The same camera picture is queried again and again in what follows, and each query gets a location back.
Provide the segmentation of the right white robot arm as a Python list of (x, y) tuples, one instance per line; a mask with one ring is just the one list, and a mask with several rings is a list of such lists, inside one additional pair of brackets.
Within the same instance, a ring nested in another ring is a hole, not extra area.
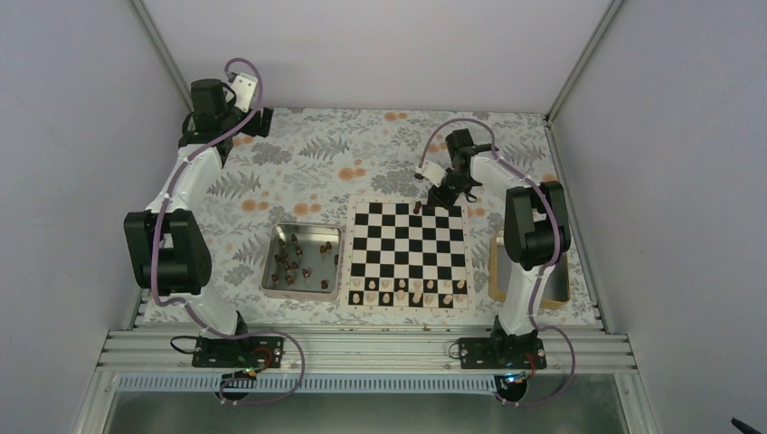
[(489, 353), (496, 365), (511, 368), (537, 338), (541, 328), (535, 312), (544, 286), (571, 245), (564, 190), (556, 181), (538, 183), (525, 175), (494, 142), (475, 144), (467, 129), (451, 132), (446, 143), (449, 167), (426, 158), (417, 165), (418, 178), (431, 184), (427, 206), (449, 208), (475, 187), (486, 187), (505, 202), (504, 247), (513, 269)]

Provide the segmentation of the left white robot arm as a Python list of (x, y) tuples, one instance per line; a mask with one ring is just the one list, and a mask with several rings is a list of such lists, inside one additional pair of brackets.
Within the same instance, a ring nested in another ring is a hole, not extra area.
[(144, 210), (123, 221), (138, 285), (157, 306), (186, 309), (203, 337), (219, 338), (215, 352), (230, 366), (250, 358), (252, 343), (240, 334), (239, 312), (207, 289), (213, 260), (194, 212), (227, 162), (234, 137), (268, 135), (272, 112), (260, 107), (261, 93), (261, 80), (246, 73), (194, 81), (170, 175)]

